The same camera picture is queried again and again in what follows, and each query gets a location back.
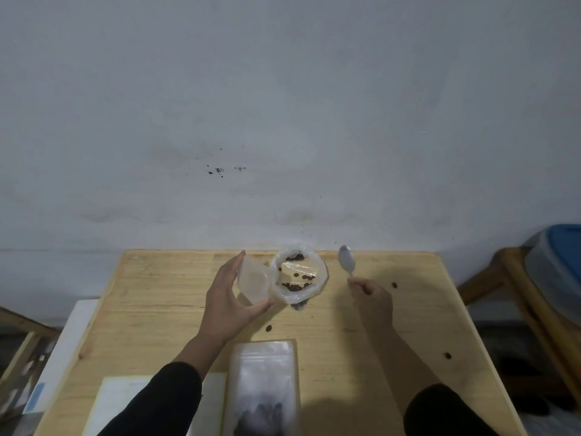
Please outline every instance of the blue lid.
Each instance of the blue lid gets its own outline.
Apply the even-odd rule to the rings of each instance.
[[[554,225],[547,239],[555,255],[581,284],[581,225]]]

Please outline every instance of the small plastic cup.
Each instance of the small plastic cup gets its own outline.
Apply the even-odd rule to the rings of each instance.
[[[268,291],[276,278],[277,275],[272,268],[244,256],[236,280],[240,292],[255,305],[270,296]]]

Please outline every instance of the plastic storage container with blue lid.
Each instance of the plastic storage container with blue lid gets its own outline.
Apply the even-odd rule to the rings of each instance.
[[[581,327],[581,225],[545,229],[525,268],[548,303]]]

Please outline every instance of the spoon bowl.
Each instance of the spoon bowl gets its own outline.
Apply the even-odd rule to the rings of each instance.
[[[343,245],[339,248],[338,253],[339,264],[350,276],[353,276],[353,271],[355,270],[355,257],[353,257],[353,252],[347,245]]]

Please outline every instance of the black sleeve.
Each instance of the black sleeve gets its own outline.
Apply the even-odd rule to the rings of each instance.
[[[454,390],[435,384],[411,401],[403,417],[407,436],[498,436]]]
[[[196,369],[186,363],[170,363],[157,372],[99,436],[184,436],[201,397],[202,380]]]

